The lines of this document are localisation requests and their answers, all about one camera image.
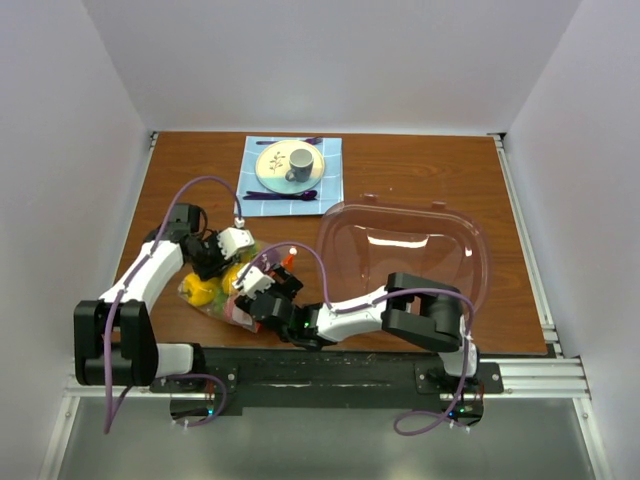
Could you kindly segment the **clear zip top bag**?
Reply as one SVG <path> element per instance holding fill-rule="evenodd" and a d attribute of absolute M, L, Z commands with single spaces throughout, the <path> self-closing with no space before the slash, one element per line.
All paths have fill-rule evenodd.
<path fill-rule="evenodd" d="M 253 247 L 250 247 L 246 251 L 243 251 L 240 254 L 238 254 L 236 261 L 232 265 L 240 264 L 240 263 L 247 265 L 254 258 L 258 258 L 256 266 L 262 271 L 269 271 L 276 264 L 281 264 L 287 268 L 293 266 L 293 261 L 297 253 L 295 247 L 292 247 L 288 253 L 284 253 L 282 249 L 274 249 L 265 254 L 261 254 L 261 251 L 266 247 L 267 247 L 266 243 L 261 241 L 255 241 L 255 245 Z M 237 295 L 238 295 L 238 291 L 235 294 L 230 296 L 237 297 Z M 221 289 L 217 297 L 211 303 L 202 307 L 194 307 L 192 305 L 191 306 L 196 308 L 200 312 L 206 314 L 209 317 L 229 323 L 224 318 L 223 307 L 227 298 L 230 296 L 225 295 Z M 236 326 L 242 327 L 252 333 L 257 333 L 258 330 L 260 329 L 258 324 L 254 322 L 252 322 L 252 325 L 248 327 L 243 327 L 240 325 L 236 325 Z"/>

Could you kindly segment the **clear pink plastic bowl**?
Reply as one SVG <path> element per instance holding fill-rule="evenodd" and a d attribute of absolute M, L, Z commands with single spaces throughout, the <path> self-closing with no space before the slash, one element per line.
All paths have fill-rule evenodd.
<path fill-rule="evenodd" d="M 392 273 L 453 286 L 474 310 L 488 293 L 492 264 L 482 229 L 443 204 L 337 204 L 322 218 L 316 250 L 332 304 L 371 293 Z"/>

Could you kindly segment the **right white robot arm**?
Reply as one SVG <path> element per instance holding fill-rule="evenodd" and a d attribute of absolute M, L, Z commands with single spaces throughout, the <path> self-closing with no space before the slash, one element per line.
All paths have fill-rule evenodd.
<path fill-rule="evenodd" d="M 474 305 L 453 286 L 392 273 L 385 285 L 367 295 L 299 306 L 295 297 L 302 283 L 280 265 L 269 274 L 244 266 L 233 286 L 236 306 L 285 343 L 319 351 L 382 331 L 438 354 L 446 382 L 456 392 L 469 392 L 481 380 L 471 338 Z"/>

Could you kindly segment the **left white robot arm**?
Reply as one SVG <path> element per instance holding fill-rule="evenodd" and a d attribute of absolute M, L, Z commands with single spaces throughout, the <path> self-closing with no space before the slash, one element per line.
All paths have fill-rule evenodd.
<path fill-rule="evenodd" d="M 160 344 L 150 314 L 171 278 L 189 265 L 201 280 L 222 274 L 254 244 L 244 221 L 205 236 L 202 210 L 172 208 L 168 220 L 150 232 L 133 264 L 96 300 L 83 300 L 73 313 L 75 376 L 82 385 L 103 386 L 111 369 L 115 386 L 148 386 L 171 376 L 185 392 L 200 390 L 207 368 L 194 344 Z"/>

